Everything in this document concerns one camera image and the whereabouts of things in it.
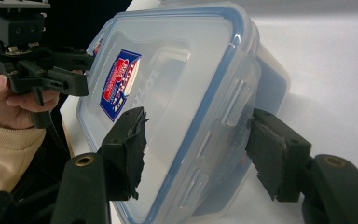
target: human hand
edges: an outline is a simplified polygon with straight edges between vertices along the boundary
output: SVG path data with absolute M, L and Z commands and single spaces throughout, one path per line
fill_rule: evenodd
M 7 78 L 0 75 L 0 127 L 8 129 L 27 129 L 33 125 L 30 112 L 52 110 L 59 101 L 59 93 L 43 91 L 44 106 L 34 100 L 32 93 L 16 95 L 9 88 Z

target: blue label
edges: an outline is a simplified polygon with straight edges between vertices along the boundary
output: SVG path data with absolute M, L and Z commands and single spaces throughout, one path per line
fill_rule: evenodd
M 103 87 L 100 106 L 115 121 L 130 94 L 141 55 L 122 50 L 113 63 Z

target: white surface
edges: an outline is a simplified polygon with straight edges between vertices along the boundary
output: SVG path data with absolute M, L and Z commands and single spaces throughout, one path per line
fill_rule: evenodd
M 133 0 L 129 10 L 158 4 L 157 0 Z M 312 156 L 334 154 L 358 167 L 358 1 L 249 0 L 241 4 L 259 29 L 261 43 L 292 80 L 278 117 L 313 144 Z M 75 97 L 67 100 L 62 116 L 76 154 L 87 151 L 76 122 Z M 255 169 L 250 172 L 227 214 L 200 223 L 303 223 L 300 203 L 272 202 Z

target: sleeve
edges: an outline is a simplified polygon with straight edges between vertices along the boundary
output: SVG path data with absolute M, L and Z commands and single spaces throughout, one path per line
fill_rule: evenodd
M 45 137 L 44 129 L 0 128 L 0 190 L 11 192 Z

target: plastic container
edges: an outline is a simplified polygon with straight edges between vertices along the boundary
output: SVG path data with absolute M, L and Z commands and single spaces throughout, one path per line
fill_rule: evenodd
M 149 118 L 139 200 L 115 202 L 124 223 L 225 210 L 249 165 L 258 45 L 254 24 L 230 3 L 119 13 L 95 37 L 89 96 L 77 109 L 90 149 L 124 111 L 143 106 Z M 217 210 L 200 209 L 227 184 Z

